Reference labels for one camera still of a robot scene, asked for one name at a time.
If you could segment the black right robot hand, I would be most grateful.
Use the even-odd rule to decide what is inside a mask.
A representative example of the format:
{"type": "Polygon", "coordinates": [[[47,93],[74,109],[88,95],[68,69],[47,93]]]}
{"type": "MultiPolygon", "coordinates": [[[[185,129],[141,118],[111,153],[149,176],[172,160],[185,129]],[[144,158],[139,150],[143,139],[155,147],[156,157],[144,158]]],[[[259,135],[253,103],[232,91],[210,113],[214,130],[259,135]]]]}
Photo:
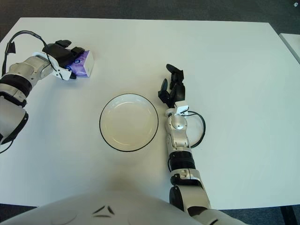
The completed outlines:
{"type": "Polygon", "coordinates": [[[169,108],[174,108],[176,102],[185,100],[184,73],[171,64],[166,64],[166,69],[171,73],[170,85],[168,86],[165,78],[158,91],[158,97],[169,108]]]}

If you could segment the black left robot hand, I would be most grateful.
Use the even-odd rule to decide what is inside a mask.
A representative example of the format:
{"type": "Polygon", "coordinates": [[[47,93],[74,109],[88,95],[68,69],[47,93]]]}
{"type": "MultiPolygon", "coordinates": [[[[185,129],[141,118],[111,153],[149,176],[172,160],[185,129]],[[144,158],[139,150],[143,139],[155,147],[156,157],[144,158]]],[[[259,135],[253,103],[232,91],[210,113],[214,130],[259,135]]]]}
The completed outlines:
{"type": "Polygon", "coordinates": [[[44,47],[42,51],[54,57],[61,68],[66,68],[71,71],[70,65],[85,51],[84,48],[77,46],[68,49],[71,44],[72,42],[67,39],[58,40],[55,43],[47,44],[47,48],[44,47]]]}

